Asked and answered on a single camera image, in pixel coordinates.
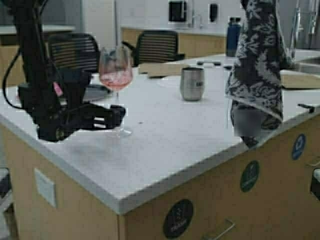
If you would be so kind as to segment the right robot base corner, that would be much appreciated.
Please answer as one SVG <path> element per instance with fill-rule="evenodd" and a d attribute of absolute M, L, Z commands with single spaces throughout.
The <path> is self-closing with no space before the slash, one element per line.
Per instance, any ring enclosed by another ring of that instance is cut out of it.
<path fill-rule="evenodd" d="M 312 173 L 310 192 L 320 200 L 320 169 L 316 168 Z"/>

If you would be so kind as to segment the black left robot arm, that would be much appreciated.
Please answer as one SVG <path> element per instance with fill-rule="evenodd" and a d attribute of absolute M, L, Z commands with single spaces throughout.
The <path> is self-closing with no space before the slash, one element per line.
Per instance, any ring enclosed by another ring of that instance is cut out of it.
<path fill-rule="evenodd" d="M 91 74 L 78 69 L 58 70 L 49 59 L 43 33 L 43 0 L 4 0 L 16 30 L 17 56 L 26 79 L 17 87 L 20 110 L 36 125 L 37 137 L 47 142 L 67 139 L 79 130 L 113 130 L 123 122 L 124 107 L 105 108 L 84 100 Z"/>

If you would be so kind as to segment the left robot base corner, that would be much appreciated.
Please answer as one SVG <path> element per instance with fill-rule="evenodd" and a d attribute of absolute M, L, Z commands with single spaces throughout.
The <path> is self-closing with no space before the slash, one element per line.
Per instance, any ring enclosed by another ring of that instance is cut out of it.
<path fill-rule="evenodd" d="M 4 200 L 5 197 L 12 190 L 11 176 L 8 168 L 0 168 L 0 199 Z"/>

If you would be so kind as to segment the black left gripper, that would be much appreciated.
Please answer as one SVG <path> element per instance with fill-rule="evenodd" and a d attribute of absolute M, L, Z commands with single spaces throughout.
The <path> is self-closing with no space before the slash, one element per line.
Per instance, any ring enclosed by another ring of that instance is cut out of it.
<path fill-rule="evenodd" d="M 57 143 L 80 129 L 113 130 L 120 127 L 126 109 L 105 108 L 84 101 L 92 74 L 77 69 L 61 69 L 45 79 L 18 86 L 22 109 L 36 125 L 38 139 Z"/>

